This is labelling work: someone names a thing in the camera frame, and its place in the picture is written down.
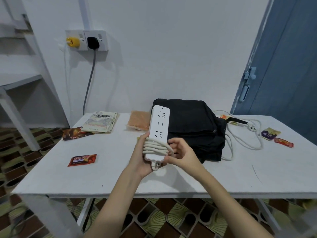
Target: wall outlet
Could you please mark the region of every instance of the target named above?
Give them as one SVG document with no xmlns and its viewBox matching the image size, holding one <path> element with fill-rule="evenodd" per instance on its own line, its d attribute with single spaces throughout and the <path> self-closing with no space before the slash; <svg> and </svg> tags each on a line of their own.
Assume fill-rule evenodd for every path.
<svg viewBox="0 0 317 238">
<path fill-rule="evenodd" d="M 105 31 L 84 31 L 86 40 L 88 37 L 95 37 L 98 39 L 100 47 L 98 48 L 98 51 L 108 51 L 108 42 L 106 37 Z"/>
<path fill-rule="evenodd" d="M 80 46 L 77 47 L 69 47 L 70 50 L 73 51 L 88 51 L 88 46 L 87 46 L 87 40 L 85 38 L 85 33 L 83 30 L 67 30 L 66 32 L 66 38 L 68 37 L 77 37 L 80 41 Z"/>
<path fill-rule="evenodd" d="M 154 105 L 150 121 L 150 138 L 167 142 L 168 124 L 170 121 L 170 109 Z M 145 160 L 161 163 L 164 160 L 164 155 L 145 154 Z"/>
</svg>

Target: white cable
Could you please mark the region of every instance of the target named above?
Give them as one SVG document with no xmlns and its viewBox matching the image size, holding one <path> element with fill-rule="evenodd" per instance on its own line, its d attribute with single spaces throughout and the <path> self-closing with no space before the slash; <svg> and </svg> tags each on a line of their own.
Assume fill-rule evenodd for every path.
<svg viewBox="0 0 317 238">
<path fill-rule="evenodd" d="M 228 129 L 229 133 L 234 137 L 234 139 L 235 139 L 239 144 L 241 144 L 243 147 L 245 147 L 245 148 L 247 148 L 247 149 L 251 149 L 251 150 L 261 150 L 261 149 L 263 149 L 263 141 L 262 141 L 262 138 L 261 138 L 261 136 L 260 136 L 260 131 L 262 130 L 262 124 L 261 124 L 261 122 L 260 122 L 259 120 L 257 120 L 257 119 L 244 119 L 244 118 L 236 117 L 236 116 L 234 116 L 233 114 L 231 114 L 231 113 L 229 113 L 229 112 L 227 112 L 227 111 L 224 111 L 224 110 L 215 110 L 214 113 L 217 112 L 217 111 L 225 112 L 225 113 L 229 114 L 230 116 L 232 116 L 232 117 L 234 117 L 234 118 L 237 118 L 237 119 L 250 121 L 253 125 L 251 125 L 251 124 L 248 122 L 248 124 L 247 124 L 247 125 L 248 125 L 248 128 L 249 128 L 249 130 L 255 132 L 256 138 L 257 138 L 257 139 L 259 140 L 259 142 L 260 142 L 260 146 L 259 146 L 259 147 L 254 147 L 253 145 L 247 143 L 246 141 L 244 141 L 244 140 L 241 139 L 240 137 L 234 135 L 234 134 L 232 133 L 232 131 L 230 130 L 229 125 L 227 125 L 227 129 Z M 255 129 L 255 125 L 256 125 L 256 124 L 254 123 L 254 121 L 257 121 L 257 122 L 259 123 L 259 125 L 260 125 L 260 126 L 259 126 L 259 129 Z M 225 158 L 225 157 L 222 157 L 222 158 L 223 158 L 224 160 L 233 160 L 232 141 L 231 141 L 230 136 L 229 136 L 228 134 L 226 134 L 226 135 L 227 135 L 227 136 L 229 137 L 229 139 L 230 139 L 231 145 L 229 145 L 229 142 L 228 142 L 227 139 L 226 139 L 226 141 L 227 141 L 227 143 L 228 143 L 229 149 L 231 150 L 232 156 L 231 156 L 231 159 L 227 159 L 227 158 Z"/>
<path fill-rule="evenodd" d="M 169 152 L 171 153 L 170 155 L 174 154 L 174 150 L 168 144 L 149 137 L 145 139 L 142 152 L 143 154 L 157 154 L 166 156 Z M 157 171 L 159 166 L 160 163 L 151 161 L 151 167 L 153 171 Z"/>
</svg>

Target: book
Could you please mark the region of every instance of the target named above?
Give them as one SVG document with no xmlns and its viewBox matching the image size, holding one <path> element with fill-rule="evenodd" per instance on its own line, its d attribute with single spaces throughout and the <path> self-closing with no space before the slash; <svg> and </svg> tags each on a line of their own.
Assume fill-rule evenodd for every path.
<svg viewBox="0 0 317 238">
<path fill-rule="evenodd" d="M 98 111 L 84 123 L 82 132 L 110 134 L 118 113 Z"/>
</svg>

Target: tiled floor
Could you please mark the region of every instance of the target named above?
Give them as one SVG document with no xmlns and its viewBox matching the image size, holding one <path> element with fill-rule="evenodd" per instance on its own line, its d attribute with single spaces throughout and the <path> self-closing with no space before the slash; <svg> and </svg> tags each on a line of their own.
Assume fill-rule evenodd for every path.
<svg viewBox="0 0 317 238">
<path fill-rule="evenodd" d="M 32 152 L 16 129 L 0 128 L 0 238 L 7 238 L 11 228 L 21 220 L 25 205 L 17 195 L 10 195 L 13 188 L 42 157 L 61 139 L 62 130 L 32 130 L 41 146 Z M 89 229 L 106 199 L 96 199 Z M 252 199 L 238 200 L 247 211 L 269 232 L 271 228 Z M 273 216 L 283 226 L 301 215 L 306 200 L 264 200 Z M 83 199 L 66 199 L 69 210 L 78 217 Z M 25 224 L 16 226 L 19 238 L 53 238 L 31 210 L 25 213 Z M 226 221 L 218 212 L 212 199 L 133 199 L 122 229 L 122 238 L 204 238 L 234 237 Z"/>
</svg>

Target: white power strip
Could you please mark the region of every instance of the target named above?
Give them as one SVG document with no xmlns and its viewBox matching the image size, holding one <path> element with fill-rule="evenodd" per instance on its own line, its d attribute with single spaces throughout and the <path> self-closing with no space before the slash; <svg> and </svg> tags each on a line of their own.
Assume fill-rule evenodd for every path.
<svg viewBox="0 0 317 238">
<path fill-rule="evenodd" d="M 153 138 L 166 144 L 169 121 L 170 109 L 159 105 L 155 105 L 152 109 L 149 138 Z M 144 159 L 151 162 L 155 162 L 157 166 L 160 166 L 164 160 L 164 155 L 145 154 Z"/>
</svg>

